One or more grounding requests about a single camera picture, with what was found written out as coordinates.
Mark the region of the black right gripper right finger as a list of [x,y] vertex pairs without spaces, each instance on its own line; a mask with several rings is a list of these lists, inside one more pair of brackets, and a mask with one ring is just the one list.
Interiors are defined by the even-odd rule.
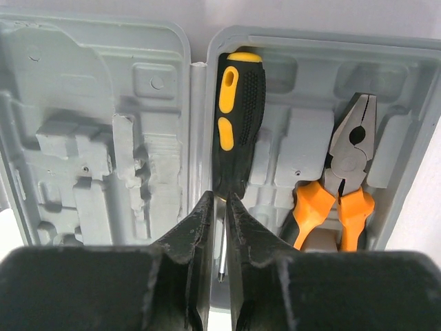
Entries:
[[226,202],[234,330],[439,330],[440,269],[425,254],[299,252]]

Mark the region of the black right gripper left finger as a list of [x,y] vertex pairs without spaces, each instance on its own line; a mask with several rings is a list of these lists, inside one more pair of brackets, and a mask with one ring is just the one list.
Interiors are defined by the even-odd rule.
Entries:
[[206,330],[214,195],[147,246],[24,247],[1,263],[2,330]]

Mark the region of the orange black pliers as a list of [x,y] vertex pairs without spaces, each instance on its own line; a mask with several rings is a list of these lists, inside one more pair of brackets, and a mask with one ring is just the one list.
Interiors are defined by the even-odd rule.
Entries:
[[366,167],[375,151],[377,96],[355,93],[334,128],[321,178],[296,189],[295,206],[286,216],[279,237],[301,250],[307,237],[336,206],[341,223],[340,251],[355,252],[373,213],[375,201],[362,188]]

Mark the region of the grey plastic tool case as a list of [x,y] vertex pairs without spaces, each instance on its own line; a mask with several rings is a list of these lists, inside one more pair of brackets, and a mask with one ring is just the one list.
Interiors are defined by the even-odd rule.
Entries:
[[291,189],[320,174],[331,122],[356,92],[378,96],[377,201],[360,242],[385,247],[440,102],[440,44],[233,26],[190,61],[175,26],[1,15],[1,171],[35,245],[147,245],[208,187],[214,70],[232,50],[263,58],[269,103],[244,204],[281,230]]

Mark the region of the screwdriver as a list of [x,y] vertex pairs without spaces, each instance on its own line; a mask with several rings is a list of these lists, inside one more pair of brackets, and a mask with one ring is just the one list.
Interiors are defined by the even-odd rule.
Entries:
[[250,52],[223,53],[219,57],[214,106],[212,189],[217,217],[223,222],[218,262],[219,282],[227,271],[225,205],[230,193],[245,195],[263,122],[266,76],[262,58]]

